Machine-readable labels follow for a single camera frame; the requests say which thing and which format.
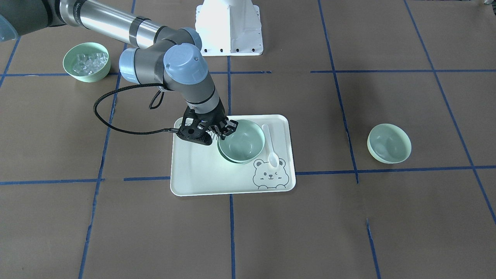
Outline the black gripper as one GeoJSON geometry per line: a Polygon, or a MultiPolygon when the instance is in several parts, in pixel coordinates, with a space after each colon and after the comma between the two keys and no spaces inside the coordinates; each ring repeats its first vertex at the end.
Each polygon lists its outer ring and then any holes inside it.
{"type": "Polygon", "coordinates": [[[206,125],[209,132],[218,134],[222,141],[236,132],[238,127],[238,121],[228,119],[220,99],[209,99],[199,104],[188,104],[184,116],[199,119],[206,125]]]}

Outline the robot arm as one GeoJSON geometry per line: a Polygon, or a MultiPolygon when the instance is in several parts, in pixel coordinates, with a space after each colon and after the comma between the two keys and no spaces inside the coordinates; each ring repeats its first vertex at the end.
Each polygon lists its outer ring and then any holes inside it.
{"type": "Polygon", "coordinates": [[[172,29],[149,18],[129,14],[97,0],[2,0],[1,41],[47,27],[75,26],[93,30],[130,45],[119,57],[119,71],[133,83],[119,91],[156,86],[177,91],[187,103],[179,128],[158,132],[184,141],[210,145],[212,134],[221,140],[234,133],[202,56],[202,40],[193,29],[172,29]]]}

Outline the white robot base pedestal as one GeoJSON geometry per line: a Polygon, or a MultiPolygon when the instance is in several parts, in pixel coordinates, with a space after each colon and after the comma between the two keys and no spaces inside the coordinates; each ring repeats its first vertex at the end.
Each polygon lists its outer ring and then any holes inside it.
{"type": "Polygon", "coordinates": [[[195,30],[204,57],[262,55],[259,6],[251,0],[205,0],[196,7],[195,30]]]}

